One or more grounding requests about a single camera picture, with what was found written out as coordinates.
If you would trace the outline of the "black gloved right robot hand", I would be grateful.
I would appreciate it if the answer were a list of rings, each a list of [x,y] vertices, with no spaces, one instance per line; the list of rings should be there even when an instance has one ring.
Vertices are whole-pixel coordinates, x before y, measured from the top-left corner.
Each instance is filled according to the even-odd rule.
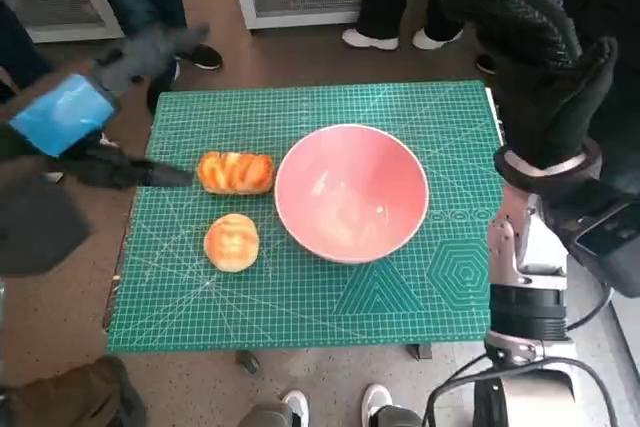
[[[474,26],[493,59],[491,83],[506,147],[540,170],[585,150],[592,117],[614,78],[618,43],[581,46],[561,0],[440,0],[445,14]]]

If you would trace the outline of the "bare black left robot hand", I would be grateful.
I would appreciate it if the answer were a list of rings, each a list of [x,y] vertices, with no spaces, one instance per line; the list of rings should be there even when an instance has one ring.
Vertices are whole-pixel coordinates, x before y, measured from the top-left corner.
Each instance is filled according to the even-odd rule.
[[[162,74],[180,53],[209,34],[208,24],[152,26],[76,70],[50,74],[1,108],[1,160],[32,157],[100,188],[188,187],[187,170],[126,154],[101,141],[119,100],[137,83]]]

